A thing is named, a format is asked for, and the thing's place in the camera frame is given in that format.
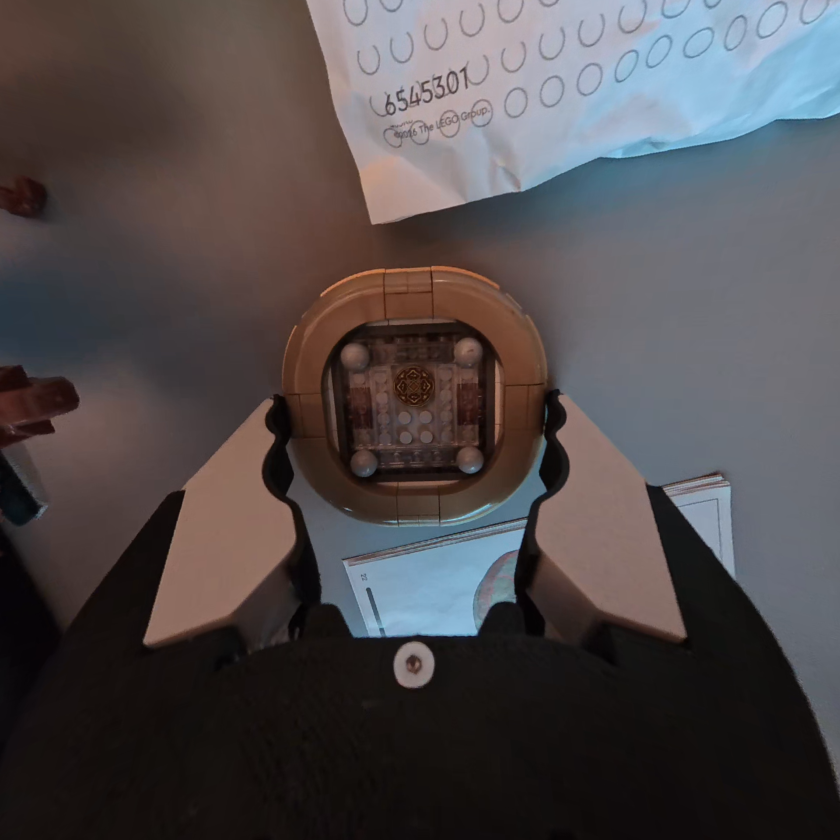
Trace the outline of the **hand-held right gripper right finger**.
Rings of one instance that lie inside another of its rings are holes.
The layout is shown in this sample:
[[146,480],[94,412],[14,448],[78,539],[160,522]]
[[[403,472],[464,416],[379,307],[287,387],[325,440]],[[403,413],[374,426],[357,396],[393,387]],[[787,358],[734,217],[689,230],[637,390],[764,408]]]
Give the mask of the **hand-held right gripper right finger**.
[[527,633],[581,644],[610,624],[682,643],[645,479],[567,395],[548,394],[546,410],[545,493],[531,506],[515,573]]

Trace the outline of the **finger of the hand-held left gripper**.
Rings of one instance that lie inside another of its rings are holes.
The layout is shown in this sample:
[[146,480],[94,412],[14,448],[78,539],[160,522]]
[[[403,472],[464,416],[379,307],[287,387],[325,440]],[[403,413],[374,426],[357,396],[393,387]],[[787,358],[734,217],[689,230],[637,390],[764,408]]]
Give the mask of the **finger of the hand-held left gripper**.
[[40,518],[48,506],[45,486],[25,443],[2,448],[2,520],[14,526],[24,526]]

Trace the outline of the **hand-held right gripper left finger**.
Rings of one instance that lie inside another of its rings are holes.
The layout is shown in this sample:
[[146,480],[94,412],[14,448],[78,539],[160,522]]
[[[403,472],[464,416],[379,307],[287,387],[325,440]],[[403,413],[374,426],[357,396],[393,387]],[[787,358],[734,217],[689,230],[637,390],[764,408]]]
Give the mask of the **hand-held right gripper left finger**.
[[319,568],[288,496],[291,420],[261,403],[183,490],[143,643],[162,648],[219,628],[249,651],[291,640],[321,601]]

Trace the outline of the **brown brick ring base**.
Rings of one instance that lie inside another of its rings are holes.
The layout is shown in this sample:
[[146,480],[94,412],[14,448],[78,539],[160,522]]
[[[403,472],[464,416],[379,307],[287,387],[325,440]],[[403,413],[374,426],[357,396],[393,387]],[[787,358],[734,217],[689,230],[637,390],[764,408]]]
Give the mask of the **brown brick ring base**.
[[[24,218],[45,211],[47,190],[30,177],[19,176],[1,188],[1,208]],[[1,448],[53,434],[53,419],[75,411],[80,403],[75,386],[65,377],[31,377],[22,365],[1,367]]]

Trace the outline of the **tan brick pot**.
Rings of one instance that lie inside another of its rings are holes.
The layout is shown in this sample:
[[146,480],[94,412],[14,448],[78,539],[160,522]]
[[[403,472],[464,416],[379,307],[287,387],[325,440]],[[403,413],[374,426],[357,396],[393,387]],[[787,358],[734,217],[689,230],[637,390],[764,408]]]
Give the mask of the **tan brick pot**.
[[451,526],[498,508],[543,440],[548,364],[495,282],[448,266],[375,269],[325,290],[292,330],[292,450],[342,513]]

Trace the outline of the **white instruction booklet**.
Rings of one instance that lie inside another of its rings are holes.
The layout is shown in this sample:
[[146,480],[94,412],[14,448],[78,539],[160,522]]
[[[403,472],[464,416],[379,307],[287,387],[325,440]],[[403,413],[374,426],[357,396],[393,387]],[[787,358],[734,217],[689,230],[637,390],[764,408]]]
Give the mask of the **white instruction booklet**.
[[[730,482],[712,474],[664,491],[735,578]],[[503,521],[344,560],[367,636],[475,635],[493,605],[515,601],[526,524]]]

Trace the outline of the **white printed paper bag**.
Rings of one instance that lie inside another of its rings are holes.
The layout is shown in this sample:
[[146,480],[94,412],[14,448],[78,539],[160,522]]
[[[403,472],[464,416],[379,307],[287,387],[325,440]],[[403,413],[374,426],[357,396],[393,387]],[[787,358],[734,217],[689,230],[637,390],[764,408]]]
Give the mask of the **white printed paper bag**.
[[311,1],[373,224],[839,111],[838,1]]

